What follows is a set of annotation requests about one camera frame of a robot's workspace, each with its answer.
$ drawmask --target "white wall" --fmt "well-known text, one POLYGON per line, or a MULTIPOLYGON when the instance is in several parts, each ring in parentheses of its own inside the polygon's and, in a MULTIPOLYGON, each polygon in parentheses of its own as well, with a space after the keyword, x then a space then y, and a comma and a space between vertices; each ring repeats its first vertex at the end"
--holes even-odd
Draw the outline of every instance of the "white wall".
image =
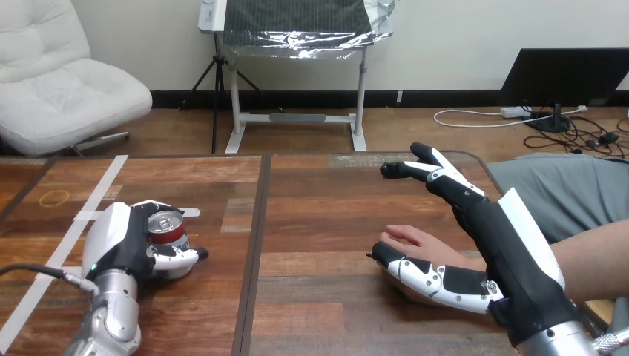
MULTIPOLYGON (((151 90, 188 90, 213 54, 200 0, 73 0, 96 60, 151 90)), ((401 0, 369 50, 368 90, 499 89, 521 47, 629 47, 627 0, 401 0)), ((245 58, 263 90, 353 90, 358 58, 245 58)), ((209 76, 201 88, 213 88, 209 76)), ((619 86, 629 90, 629 77, 619 86)))

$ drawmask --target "human arm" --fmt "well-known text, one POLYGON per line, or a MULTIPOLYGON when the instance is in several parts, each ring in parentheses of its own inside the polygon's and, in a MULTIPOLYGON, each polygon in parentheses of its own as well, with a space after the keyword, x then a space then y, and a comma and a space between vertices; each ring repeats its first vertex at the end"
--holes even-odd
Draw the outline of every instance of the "human arm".
MULTIPOLYGON (((431 261, 434 267, 486 269, 482 258, 464 257, 436 237, 412 226, 388 225, 380 240, 408 257, 431 261)), ((580 303, 629 295, 629 220, 582 232, 551 248, 570 299, 580 303)))

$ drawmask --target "chair leg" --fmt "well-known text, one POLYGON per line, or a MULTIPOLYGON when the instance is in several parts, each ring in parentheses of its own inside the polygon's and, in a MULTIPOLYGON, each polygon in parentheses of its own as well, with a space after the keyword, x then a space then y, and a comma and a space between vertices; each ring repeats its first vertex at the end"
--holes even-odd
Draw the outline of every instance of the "chair leg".
POLYGON ((128 141, 129 140, 129 133, 128 132, 121 132, 121 133, 114 133, 113 135, 101 136, 101 137, 95 138, 92 141, 77 143, 76 145, 74 145, 72 147, 74 148, 75 151, 80 153, 81 151, 87 150, 89 148, 94 148, 94 147, 98 147, 100 145, 106 145, 109 142, 121 141, 121 140, 128 141))

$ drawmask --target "black monitor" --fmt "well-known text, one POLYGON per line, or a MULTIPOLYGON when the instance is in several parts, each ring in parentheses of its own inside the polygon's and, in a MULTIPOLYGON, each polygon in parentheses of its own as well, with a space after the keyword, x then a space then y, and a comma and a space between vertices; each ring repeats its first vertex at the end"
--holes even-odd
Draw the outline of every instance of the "black monitor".
POLYGON ((629 48, 523 48, 504 81, 501 100, 550 106, 553 118, 527 125, 565 132, 570 124, 561 118, 562 105, 604 105, 628 72, 629 48))

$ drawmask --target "human hand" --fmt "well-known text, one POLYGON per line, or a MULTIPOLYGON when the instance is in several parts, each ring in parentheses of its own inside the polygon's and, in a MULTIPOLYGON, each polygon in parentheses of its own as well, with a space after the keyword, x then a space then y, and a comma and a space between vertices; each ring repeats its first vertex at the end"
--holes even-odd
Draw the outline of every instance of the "human hand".
MULTIPOLYGON (((434 270, 443 265, 477 271, 485 270, 485 262, 482 258, 465 257, 438 238, 410 225, 388 225, 386 231, 380 234, 380 241, 392 246, 407 257, 430 261, 434 270)), ((398 287, 411 301, 432 306, 442 306, 405 286, 391 276, 388 271, 385 271, 384 275, 389 282, 398 287)))

